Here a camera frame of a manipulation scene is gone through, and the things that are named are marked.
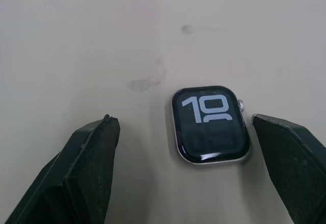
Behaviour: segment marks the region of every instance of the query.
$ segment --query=number 10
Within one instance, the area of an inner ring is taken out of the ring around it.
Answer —
[[[221,99],[223,106],[220,108],[206,108],[205,101],[206,100],[216,100],[216,99]],[[229,104],[228,100],[224,95],[208,95],[208,96],[201,96],[199,98],[199,106],[198,106],[198,101],[197,97],[193,96],[190,98],[187,98],[186,100],[182,101],[182,106],[186,106],[188,104],[192,103],[193,104],[193,109],[194,109],[194,115],[195,115],[195,121],[196,123],[202,123],[202,118],[200,116],[200,110],[205,113],[205,114],[213,114],[213,115],[206,115],[203,118],[203,122],[209,122],[211,120],[222,120],[226,119],[228,121],[232,120],[232,117],[224,113],[229,110]]]

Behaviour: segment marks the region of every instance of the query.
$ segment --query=stain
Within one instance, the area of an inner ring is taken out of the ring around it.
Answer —
[[[153,64],[151,74],[147,78],[138,78],[128,83],[128,88],[136,92],[144,92],[160,85],[165,80],[165,66],[162,59],[157,58]]]
[[[218,28],[214,26],[191,25],[191,24],[184,24],[180,28],[180,30],[184,35],[192,35],[192,34],[199,34],[199,33],[223,33],[227,31],[224,28]]]

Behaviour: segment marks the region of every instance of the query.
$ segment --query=white surface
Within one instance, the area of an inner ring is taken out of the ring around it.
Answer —
[[[0,222],[108,113],[122,127],[109,223],[292,223],[256,140],[245,165],[189,167],[168,104],[223,85],[248,121],[288,119],[326,142],[325,23],[326,0],[0,0]]]

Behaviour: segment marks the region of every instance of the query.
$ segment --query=watch face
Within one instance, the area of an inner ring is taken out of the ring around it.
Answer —
[[[236,161],[249,151],[238,100],[220,86],[185,88],[172,98],[180,155],[195,164]]]

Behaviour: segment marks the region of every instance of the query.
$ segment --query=watch screen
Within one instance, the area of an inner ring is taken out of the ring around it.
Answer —
[[[225,87],[186,88],[172,99],[178,151],[192,163],[236,160],[250,147],[238,100]]]

